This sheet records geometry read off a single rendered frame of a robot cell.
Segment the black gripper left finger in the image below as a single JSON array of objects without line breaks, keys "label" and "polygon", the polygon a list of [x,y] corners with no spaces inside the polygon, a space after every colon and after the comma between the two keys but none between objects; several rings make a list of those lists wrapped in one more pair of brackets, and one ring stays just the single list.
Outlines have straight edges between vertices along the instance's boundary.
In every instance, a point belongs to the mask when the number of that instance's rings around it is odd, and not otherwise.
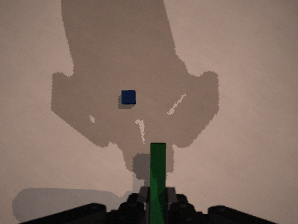
[{"label": "black gripper left finger", "polygon": [[150,187],[141,187],[110,212],[103,204],[90,203],[19,224],[150,224],[150,192]]}]

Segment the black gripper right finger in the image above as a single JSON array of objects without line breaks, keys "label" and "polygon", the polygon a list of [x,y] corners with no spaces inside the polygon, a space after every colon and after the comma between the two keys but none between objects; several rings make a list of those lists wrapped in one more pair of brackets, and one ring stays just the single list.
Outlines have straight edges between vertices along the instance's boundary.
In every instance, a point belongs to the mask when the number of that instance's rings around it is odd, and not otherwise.
[{"label": "black gripper right finger", "polygon": [[175,187],[165,189],[165,216],[164,224],[277,224],[223,205],[211,206],[203,214],[185,195],[176,194]]}]

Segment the dark blue block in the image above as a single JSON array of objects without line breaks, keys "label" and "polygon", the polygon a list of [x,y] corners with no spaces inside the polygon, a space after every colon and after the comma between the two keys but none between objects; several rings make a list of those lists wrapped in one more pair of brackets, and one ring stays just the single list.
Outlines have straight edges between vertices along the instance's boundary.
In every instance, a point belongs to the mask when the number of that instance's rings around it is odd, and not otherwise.
[{"label": "dark blue block", "polygon": [[121,90],[122,104],[136,104],[136,91],[135,90]]}]

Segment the dark green rod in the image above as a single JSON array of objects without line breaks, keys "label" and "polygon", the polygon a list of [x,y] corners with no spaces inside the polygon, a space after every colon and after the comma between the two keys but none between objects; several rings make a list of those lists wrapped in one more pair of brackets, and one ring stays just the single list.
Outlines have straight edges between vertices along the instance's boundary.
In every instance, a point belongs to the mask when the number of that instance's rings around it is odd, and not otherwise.
[{"label": "dark green rod", "polygon": [[164,224],[166,143],[150,143],[150,224]]}]

